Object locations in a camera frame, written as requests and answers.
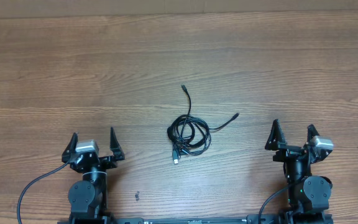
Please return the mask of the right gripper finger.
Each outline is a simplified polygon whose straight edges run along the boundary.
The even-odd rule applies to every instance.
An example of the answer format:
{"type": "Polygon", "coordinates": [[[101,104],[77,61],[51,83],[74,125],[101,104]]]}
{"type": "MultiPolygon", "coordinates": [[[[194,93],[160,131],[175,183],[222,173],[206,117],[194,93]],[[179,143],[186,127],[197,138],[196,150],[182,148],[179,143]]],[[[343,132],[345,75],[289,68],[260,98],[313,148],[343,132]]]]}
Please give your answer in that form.
{"type": "Polygon", "coordinates": [[[327,158],[330,155],[330,150],[318,149],[317,147],[310,146],[308,141],[314,136],[320,136],[320,134],[317,132],[313,124],[309,125],[307,130],[308,130],[307,143],[308,143],[308,149],[310,150],[311,153],[311,163],[317,163],[323,161],[325,158],[327,158]]]}
{"type": "Polygon", "coordinates": [[[272,123],[270,135],[265,144],[265,150],[277,151],[287,144],[287,140],[280,126],[280,120],[275,119],[272,123]]]}

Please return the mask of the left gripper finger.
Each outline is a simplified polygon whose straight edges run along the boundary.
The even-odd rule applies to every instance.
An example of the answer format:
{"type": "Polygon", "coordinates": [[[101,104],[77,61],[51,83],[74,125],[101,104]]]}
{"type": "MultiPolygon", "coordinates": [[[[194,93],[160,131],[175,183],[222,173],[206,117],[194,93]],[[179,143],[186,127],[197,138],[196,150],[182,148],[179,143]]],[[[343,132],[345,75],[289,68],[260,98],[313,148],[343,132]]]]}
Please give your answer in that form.
{"type": "Polygon", "coordinates": [[[62,153],[62,162],[66,163],[71,159],[71,156],[75,153],[75,148],[78,142],[77,133],[73,133],[70,142],[62,153]]]}
{"type": "Polygon", "coordinates": [[[122,150],[122,147],[118,143],[118,140],[117,140],[117,137],[116,137],[113,127],[111,127],[111,129],[110,129],[109,148],[112,151],[115,161],[123,161],[125,159],[124,151],[122,150]]]}

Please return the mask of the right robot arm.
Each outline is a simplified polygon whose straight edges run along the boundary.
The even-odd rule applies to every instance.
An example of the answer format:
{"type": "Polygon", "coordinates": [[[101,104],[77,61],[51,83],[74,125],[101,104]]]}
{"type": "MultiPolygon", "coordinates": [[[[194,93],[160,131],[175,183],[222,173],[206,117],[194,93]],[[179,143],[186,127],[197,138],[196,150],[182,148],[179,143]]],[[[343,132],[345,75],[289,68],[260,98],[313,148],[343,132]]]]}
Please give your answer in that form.
{"type": "Polygon", "coordinates": [[[262,213],[271,200],[287,192],[289,207],[279,211],[273,223],[332,223],[332,216],[324,212],[329,208],[333,183],[327,177],[313,175],[311,165],[325,160],[333,152],[333,141],[321,136],[311,124],[307,127],[305,144],[291,146],[281,129],[280,120],[275,119],[265,149],[274,151],[272,160],[283,164],[287,186],[262,204],[257,221],[262,223],[262,213]]]}

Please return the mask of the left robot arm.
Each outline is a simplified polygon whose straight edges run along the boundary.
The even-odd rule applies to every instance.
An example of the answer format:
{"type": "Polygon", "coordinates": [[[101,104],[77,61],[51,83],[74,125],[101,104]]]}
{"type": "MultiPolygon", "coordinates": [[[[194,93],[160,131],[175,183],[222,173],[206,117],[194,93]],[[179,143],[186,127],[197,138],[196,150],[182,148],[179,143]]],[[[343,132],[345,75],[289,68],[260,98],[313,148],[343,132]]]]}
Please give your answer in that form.
{"type": "Polygon", "coordinates": [[[79,141],[74,133],[62,153],[62,162],[82,175],[68,191],[69,223],[116,223],[108,211],[107,170],[115,169],[125,155],[113,128],[110,129],[109,148],[112,155],[100,157],[95,140],[79,141]]]}

